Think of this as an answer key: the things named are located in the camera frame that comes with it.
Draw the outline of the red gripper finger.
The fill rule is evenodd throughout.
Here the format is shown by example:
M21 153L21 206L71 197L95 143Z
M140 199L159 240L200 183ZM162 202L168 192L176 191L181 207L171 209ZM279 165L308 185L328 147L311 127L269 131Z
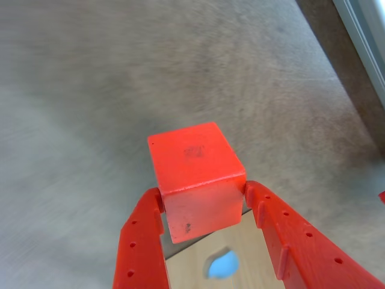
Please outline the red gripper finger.
M113 288L169 288L160 236L164 212L158 188L147 190L120 231Z
M384 288L304 217L256 181L245 200L262 230L278 280L285 288Z

